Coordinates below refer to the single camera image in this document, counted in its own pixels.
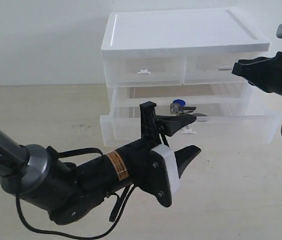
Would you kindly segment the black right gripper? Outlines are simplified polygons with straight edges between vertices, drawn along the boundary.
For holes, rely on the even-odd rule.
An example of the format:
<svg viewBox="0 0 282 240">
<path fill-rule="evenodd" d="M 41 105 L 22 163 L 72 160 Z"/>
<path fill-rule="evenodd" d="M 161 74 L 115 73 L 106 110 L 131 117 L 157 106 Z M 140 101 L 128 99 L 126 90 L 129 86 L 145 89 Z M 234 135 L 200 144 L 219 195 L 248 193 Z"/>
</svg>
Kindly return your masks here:
<svg viewBox="0 0 282 240">
<path fill-rule="evenodd" d="M 249 84 L 265 93 L 282 96 L 282 52 L 280 51 L 274 57 L 240 59 L 234 64 L 232 74 L 244 78 Z"/>
</svg>

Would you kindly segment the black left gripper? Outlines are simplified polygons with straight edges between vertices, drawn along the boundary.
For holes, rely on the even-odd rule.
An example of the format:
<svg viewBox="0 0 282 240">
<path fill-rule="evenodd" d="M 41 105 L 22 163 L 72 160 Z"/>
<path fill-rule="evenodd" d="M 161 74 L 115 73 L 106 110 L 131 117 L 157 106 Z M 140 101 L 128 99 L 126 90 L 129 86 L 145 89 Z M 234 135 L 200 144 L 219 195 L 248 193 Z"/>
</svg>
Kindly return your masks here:
<svg viewBox="0 0 282 240">
<path fill-rule="evenodd" d="M 195 121 L 191 114 L 157 115 L 159 129 L 168 137 Z M 195 145 L 174 152 L 179 179 L 200 153 L 201 148 Z M 134 184 L 168 208 L 173 196 L 173 150 L 139 139 L 80 165 L 79 184 L 88 193 L 103 194 Z"/>
</svg>

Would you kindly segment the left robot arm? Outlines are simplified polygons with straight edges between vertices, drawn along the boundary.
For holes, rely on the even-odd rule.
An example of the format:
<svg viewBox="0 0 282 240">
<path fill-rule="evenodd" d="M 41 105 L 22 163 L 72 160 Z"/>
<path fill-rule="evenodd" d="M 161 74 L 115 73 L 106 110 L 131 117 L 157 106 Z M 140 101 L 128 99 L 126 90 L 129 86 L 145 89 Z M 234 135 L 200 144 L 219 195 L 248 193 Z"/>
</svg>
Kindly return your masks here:
<svg viewBox="0 0 282 240">
<path fill-rule="evenodd" d="M 93 147 L 58 152 L 19 145 L 0 131 L 0 185 L 60 226 L 82 219 L 121 191 L 109 217 L 115 222 L 133 187 L 169 207 L 184 170 L 201 150 L 190 145 L 173 151 L 166 139 L 195 121 L 189 114 L 143 113 L 141 137 L 107 154 Z"/>
</svg>

